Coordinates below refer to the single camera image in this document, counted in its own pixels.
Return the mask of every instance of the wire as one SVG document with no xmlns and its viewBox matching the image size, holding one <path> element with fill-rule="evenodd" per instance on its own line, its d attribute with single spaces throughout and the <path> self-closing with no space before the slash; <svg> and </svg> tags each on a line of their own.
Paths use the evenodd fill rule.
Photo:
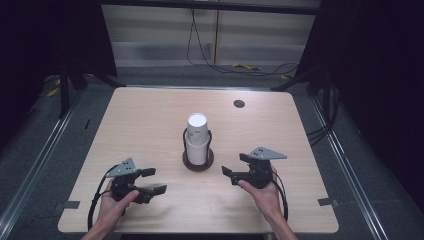
<svg viewBox="0 0 424 240">
<path fill-rule="evenodd" d="M 112 192 L 112 190 L 104 191 L 104 192 L 100 193 L 100 195 L 103 195 L 103 194 L 108 193 L 108 192 Z"/>
<path fill-rule="evenodd" d="M 278 180 L 280 180 L 280 183 L 281 183 L 281 187 L 280 187 L 274 179 L 271 179 L 271 182 L 277 187 L 278 191 L 280 192 L 281 200 L 283 201 L 284 219 L 286 219 L 287 221 L 287 219 L 289 218 L 289 207 L 288 207 L 288 203 L 286 199 L 286 191 L 284 190 L 283 181 L 281 180 L 280 176 L 278 176 L 276 172 L 273 171 L 272 173 L 275 174 L 275 176 L 277 176 Z"/>
<path fill-rule="evenodd" d="M 336 116 L 337 116 L 337 113 L 338 113 L 341 97 L 340 97 L 339 92 L 336 91 L 336 88 L 334 86 L 332 86 L 332 91 L 333 91 L 332 103 L 333 103 L 333 108 L 334 108 L 333 116 L 331 117 L 331 119 L 329 120 L 329 122 L 325 126 L 307 134 L 308 136 L 318 134 L 318 135 L 316 135 L 312 138 L 309 138 L 309 142 L 315 140 L 314 142 L 312 142 L 310 144 L 311 147 L 316 145 L 321 139 L 323 139 L 330 132 L 330 130 L 334 126 L 334 122 L 336 121 Z"/>
<path fill-rule="evenodd" d="M 115 166 L 111 167 L 106 172 L 106 174 L 108 174 L 110 171 L 112 171 L 112 169 L 114 169 L 116 166 L 118 166 L 118 165 L 115 165 Z M 91 200 L 91 206 L 90 206 L 90 210 L 88 211 L 88 217 L 87 217 L 87 227 L 88 227 L 88 230 L 90 230 L 93 227 L 93 214 L 94 214 L 94 209 L 96 209 L 97 201 L 99 201 L 99 198 L 102 196 L 102 194 L 106 192 L 105 191 L 105 192 L 103 192 L 103 193 L 100 194 L 100 189 L 102 188 L 103 183 L 104 183 L 104 181 L 106 179 L 106 174 L 103 175 L 102 180 L 100 181 L 99 187 L 97 188 L 97 192 L 94 194 L 93 200 Z"/>
<path fill-rule="evenodd" d="M 220 73 L 238 73 L 238 74 L 247 75 L 247 76 L 264 77 L 264 76 L 283 75 L 283 74 L 290 73 L 290 72 L 296 70 L 297 67 L 298 67 L 298 65 L 299 65 L 298 63 L 283 63 L 283 64 L 280 64 L 279 66 L 277 66 L 277 68 L 273 72 L 269 72 L 269 73 L 266 73 L 266 72 L 240 72 L 240 71 L 234 71 L 234 70 L 230 70 L 230 69 L 227 69 L 227 68 L 223 68 L 223 67 L 219 67 L 219 66 L 216 66 L 216 65 L 212 65 L 212 64 L 210 64 L 208 62 L 208 60 L 206 59 L 205 54 L 203 52 L 203 47 L 202 47 L 202 43 L 200 41 L 199 31 L 197 30 L 196 19 L 195 19 L 195 16 L 194 16 L 194 9 L 191 9 L 191 15 L 192 15 L 192 22 L 191 22 L 190 36 L 189 36 L 189 40 L 188 40 L 186 57 L 187 57 L 187 61 L 190 64 L 194 65 L 194 66 L 208 66 L 211 69 L 213 69 L 213 70 L 215 70 L 217 72 L 220 72 Z M 197 42 L 199 44 L 200 52 L 201 52 L 202 57 L 203 57 L 203 60 L 205 61 L 206 64 L 196 64 L 196 63 L 193 63 L 190 60 L 189 53 L 190 53 L 191 39 L 192 39 L 192 35 L 193 35 L 193 28 L 194 28 L 194 30 L 196 32 Z M 289 69 L 289 70 L 287 70 L 287 71 L 285 71 L 285 72 L 279 72 L 279 73 L 277 73 L 277 71 L 281 67 L 288 66 L 288 65 L 294 65 L 294 67 L 291 68 L 291 69 Z"/>
</svg>

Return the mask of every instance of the metal bracket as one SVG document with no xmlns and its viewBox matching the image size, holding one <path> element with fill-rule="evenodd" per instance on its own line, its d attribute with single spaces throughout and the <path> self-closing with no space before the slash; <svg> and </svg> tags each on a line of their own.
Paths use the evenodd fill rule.
<svg viewBox="0 0 424 240">
<path fill-rule="evenodd" d="M 272 151 L 271 149 L 264 147 L 257 147 L 255 150 L 250 152 L 249 157 L 258 159 L 258 160 L 271 160 L 271 159 L 286 159 L 287 155 L 284 153 L 279 153 Z"/>
<path fill-rule="evenodd" d="M 137 168 L 135 167 L 134 161 L 132 158 L 127 158 L 127 160 L 122 161 L 121 164 L 112 169 L 109 173 L 106 174 L 107 178 L 119 177 L 127 174 L 135 173 Z"/>
</svg>

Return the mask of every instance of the paper cup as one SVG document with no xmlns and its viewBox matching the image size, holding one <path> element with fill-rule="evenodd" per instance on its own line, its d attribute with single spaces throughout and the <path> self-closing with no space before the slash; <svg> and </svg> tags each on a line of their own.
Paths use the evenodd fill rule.
<svg viewBox="0 0 424 240">
<path fill-rule="evenodd" d="M 204 114 L 193 113 L 187 122 L 187 142 L 201 146 L 209 141 L 207 118 Z"/>
<path fill-rule="evenodd" d="M 193 165 L 203 165 L 206 163 L 208 153 L 209 135 L 203 145 L 193 145 L 186 139 L 187 158 Z"/>
</svg>

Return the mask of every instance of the wooden tabletop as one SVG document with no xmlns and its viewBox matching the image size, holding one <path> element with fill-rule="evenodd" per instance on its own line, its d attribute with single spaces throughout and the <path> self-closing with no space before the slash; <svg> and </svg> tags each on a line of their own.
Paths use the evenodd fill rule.
<svg viewBox="0 0 424 240">
<path fill-rule="evenodd" d="M 245 103 L 234 106 L 235 100 Z M 182 163 L 183 131 L 192 113 L 203 113 L 213 140 L 213 165 L 204 172 Z M 333 233 L 338 223 L 293 98 L 288 93 L 245 90 L 118 88 L 69 197 L 78 209 L 65 209 L 62 232 L 86 232 L 87 214 L 102 176 L 132 157 L 137 168 L 156 168 L 136 186 L 168 185 L 149 204 L 132 203 L 116 232 L 123 233 L 268 233 L 269 224 L 250 195 L 231 185 L 221 166 L 247 172 L 239 153 L 263 146 L 288 155 L 274 160 L 295 232 Z M 97 218 L 97 205 L 94 221 Z"/>
</svg>

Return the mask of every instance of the wrist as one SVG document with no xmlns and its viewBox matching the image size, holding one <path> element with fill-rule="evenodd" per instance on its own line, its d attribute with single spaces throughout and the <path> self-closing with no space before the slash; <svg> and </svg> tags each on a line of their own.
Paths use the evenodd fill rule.
<svg viewBox="0 0 424 240">
<path fill-rule="evenodd" d="M 101 221 L 96 222 L 94 226 L 84 236 L 83 240 L 101 240 L 109 236 L 109 229 Z"/>
<path fill-rule="evenodd" d="M 275 211 L 271 211 L 267 214 L 264 214 L 264 217 L 270 224 L 279 223 L 281 221 L 284 221 L 284 222 L 286 221 L 284 219 L 283 214 L 281 213 L 281 210 L 279 210 L 279 209 L 275 210 Z"/>
</svg>

